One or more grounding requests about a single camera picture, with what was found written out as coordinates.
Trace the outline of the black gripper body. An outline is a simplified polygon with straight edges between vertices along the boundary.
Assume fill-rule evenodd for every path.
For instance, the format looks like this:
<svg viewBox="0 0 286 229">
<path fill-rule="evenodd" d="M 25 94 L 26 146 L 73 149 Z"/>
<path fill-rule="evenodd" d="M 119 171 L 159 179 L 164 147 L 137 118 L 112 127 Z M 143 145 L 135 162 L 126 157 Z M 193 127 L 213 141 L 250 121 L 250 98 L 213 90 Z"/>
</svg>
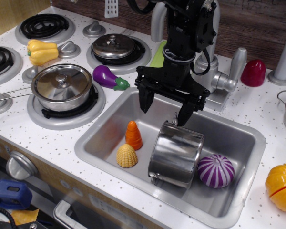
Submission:
<svg viewBox="0 0 286 229">
<path fill-rule="evenodd" d="M 140 83 L 149 85 L 154 94 L 183 103 L 189 95 L 196 99 L 195 112 L 203 110 L 206 98 L 210 91 L 196 82 L 191 74 L 191 62 L 177 62 L 168 58 L 164 59 L 161 68 L 138 66 L 135 85 Z"/>
</svg>

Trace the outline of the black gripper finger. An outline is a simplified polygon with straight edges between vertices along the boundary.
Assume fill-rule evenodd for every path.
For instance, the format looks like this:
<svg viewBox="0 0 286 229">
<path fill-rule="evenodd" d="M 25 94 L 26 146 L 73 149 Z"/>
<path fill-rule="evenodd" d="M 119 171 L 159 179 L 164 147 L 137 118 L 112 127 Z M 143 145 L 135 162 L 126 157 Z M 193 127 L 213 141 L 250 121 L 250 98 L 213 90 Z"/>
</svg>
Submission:
<svg viewBox="0 0 286 229">
<path fill-rule="evenodd" d="M 143 82 L 138 85 L 140 109 L 147 113 L 154 99 L 154 91 Z"/>
<path fill-rule="evenodd" d="M 183 102 L 183 105 L 179 111 L 177 118 L 177 125 L 184 126 L 188 119 L 191 117 L 192 113 L 195 111 L 196 99 L 189 95 L 187 99 Z"/>
</svg>

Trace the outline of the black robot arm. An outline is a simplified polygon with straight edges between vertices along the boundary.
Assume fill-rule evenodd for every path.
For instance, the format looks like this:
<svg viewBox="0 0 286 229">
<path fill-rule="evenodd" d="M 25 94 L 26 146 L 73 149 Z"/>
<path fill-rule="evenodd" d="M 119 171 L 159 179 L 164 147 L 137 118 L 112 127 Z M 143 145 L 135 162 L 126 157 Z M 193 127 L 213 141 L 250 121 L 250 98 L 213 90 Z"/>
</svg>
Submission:
<svg viewBox="0 0 286 229">
<path fill-rule="evenodd" d="M 186 124 L 193 112 L 203 110 L 210 91 L 192 77 L 194 59 L 217 35 L 213 18 L 217 4 L 213 0 L 165 0 L 168 16 L 168 39 L 163 48 L 161 68 L 138 66 L 135 85 L 139 90 L 140 108 L 147 113 L 154 95 L 160 94 L 182 103 L 178 126 Z"/>
</svg>

